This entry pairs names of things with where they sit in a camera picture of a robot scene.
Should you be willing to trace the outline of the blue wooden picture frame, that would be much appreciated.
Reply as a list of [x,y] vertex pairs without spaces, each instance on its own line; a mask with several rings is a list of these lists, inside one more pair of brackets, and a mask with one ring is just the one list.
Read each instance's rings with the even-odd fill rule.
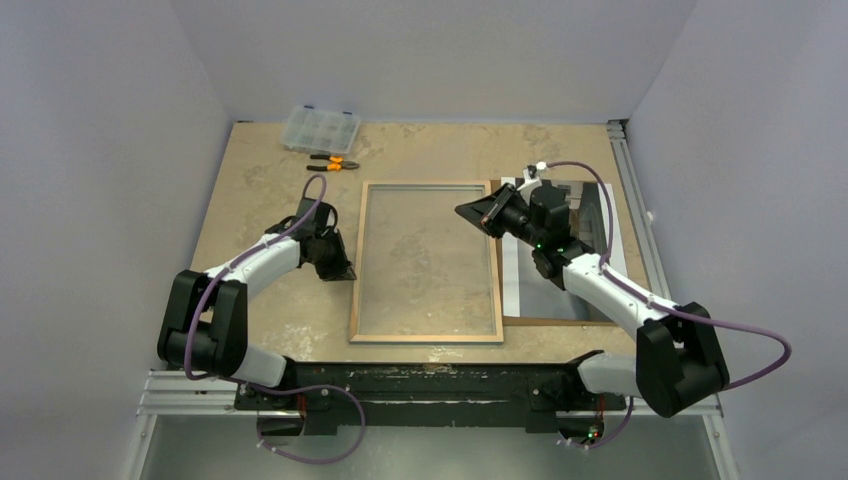
[[490,192],[484,180],[364,183],[350,342],[503,342],[496,243],[454,211]]

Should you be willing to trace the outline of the grey landscape photo print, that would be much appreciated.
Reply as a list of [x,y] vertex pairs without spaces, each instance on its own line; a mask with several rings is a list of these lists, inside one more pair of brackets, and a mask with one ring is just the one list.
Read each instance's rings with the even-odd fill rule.
[[[553,181],[554,180],[550,180],[548,183],[550,185],[552,185],[553,187],[555,187],[556,189],[562,191],[562,193],[564,194],[564,200],[567,203],[567,206],[569,208],[569,203],[566,200],[564,191],[557,188],[557,186],[553,185],[552,184]],[[604,185],[599,185],[597,182],[595,182],[595,183],[597,184],[598,187],[600,187],[600,189],[601,189],[601,191],[603,192],[604,195],[606,195],[606,196],[613,195],[613,192],[611,190],[611,185],[609,183],[606,183]],[[614,205],[616,207],[615,199],[614,199],[613,202],[607,202],[606,205],[607,206]],[[579,242],[581,242],[584,247],[588,248],[590,250],[590,254],[588,256],[586,256],[585,259],[578,260],[576,257],[581,253],[581,248],[579,246],[572,245],[570,247],[555,247],[555,248],[550,248],[548,250],[544,250],[543,244],[538,242],[536,245],[529,245],[532,248],[533,261],[535,263],[535,266],[536,266],[538,273],[543,278],[552,282],[559,289],[566,291],[566,292],[569,292],[572,295],[577,296],[577,297],[585,300],[590,305],[596,307],[600,311],[600,313],[602,313],[604,316],[606,316],[605,312],[603,310],[599,309],[599,307],[597,307],[596,304],[595,304],[597,296],[595,294],[587,292],[587,282],[584,281],[584,280],[575,280],[574,274],[579,273],[581,275],[586,275],[586,273],[590,269],[595,269],[597,267],[596,264],[590,264],[589,263],[590,261],[594,261],[594,262],[598,261],[601,256],[606,254],[607,251],[611,251],[613,253],[613,238],[612,238],[612,236],[614,234],[613,226],[612,225],[608,226],[608,234],[610,235],[610,237],[608,239],[607,251],[603,254],[599,254],[594,249],[592,249],[589,245],[580,241],[577,237],[577,234],[572,231],[572,222],[570,221],[570,214],[571,214],[571,210],[569,208],[570,235],[573,238],[575,238],[576,240],[578,240]],[[617,269],[615,269],[611,266],[611,264],[610,264],[611,257],[612,257],[612,254],[608,258],[609,266],[612,269],[616,270],[618,273],[625,275],[627,273],[627,271],[625,273],[621,273]]]

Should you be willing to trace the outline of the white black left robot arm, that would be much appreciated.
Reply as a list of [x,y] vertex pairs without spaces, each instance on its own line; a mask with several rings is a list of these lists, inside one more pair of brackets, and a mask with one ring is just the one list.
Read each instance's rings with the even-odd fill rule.
[[297,212],[269,227],[236,258],[173,280],[157,341],[158,357],[190,377],[229,378],[259,385],[272,408],[297,399],[291,361],[248,340],[250,301],[280,277],[305,264],[325,281],[356,278],[338,213],[330,204],[304,197]]

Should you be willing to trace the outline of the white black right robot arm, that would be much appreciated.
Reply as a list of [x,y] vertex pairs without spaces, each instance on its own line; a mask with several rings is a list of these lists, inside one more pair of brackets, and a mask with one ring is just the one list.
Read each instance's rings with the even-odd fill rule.
[[635,342],[632,356],[595,353],[564,376],[561,392],[576,407],[599,394],[640,398],[670,418],[730,383],[729,371],[707,311],[656,298],[610,268],[604,255],[581,241],[565,192],[543,182],[528,198],[511,184],[456,213],[489,237],[509,234],[531,246],[539,274],[594,306]]

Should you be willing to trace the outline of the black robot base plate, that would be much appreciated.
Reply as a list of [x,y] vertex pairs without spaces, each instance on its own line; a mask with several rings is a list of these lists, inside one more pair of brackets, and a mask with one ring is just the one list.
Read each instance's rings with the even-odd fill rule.
[[620,395],[592,394],[574,363],[426,364],[298,362],[277,392],[240,387],[239,411],[291,413],[306,435],[341,426],[521,428],[527,433],[601,431]]

